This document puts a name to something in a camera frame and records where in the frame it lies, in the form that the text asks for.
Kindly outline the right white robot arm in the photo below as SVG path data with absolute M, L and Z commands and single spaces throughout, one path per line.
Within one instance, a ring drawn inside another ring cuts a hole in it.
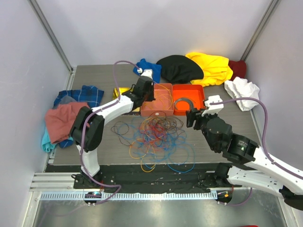
M 212 151 L 231 162 L 214 174 L 220 187 L 228 183 L 259 189 L 297 210 L 303 209 L 303 172 L 265 153 L 265 147 L 236 134 L 216 112 L 196 108 L 186 111 L 187 127 L 200 130 Z

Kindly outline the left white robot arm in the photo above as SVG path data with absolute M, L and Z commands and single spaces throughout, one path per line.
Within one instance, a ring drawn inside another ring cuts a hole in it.
M 115 118 L 132 112 L 144 102 L 154 101 L 154 82 L 148 76 L 141 76 L 131 89 L 115 100 L 102 106 L 82 107 L 71 127 L 70 136 L 80 153 L 84 183 L 91 189 L 100 185 L 101 177 L 97 148 L 102 141 L 104 127 Z

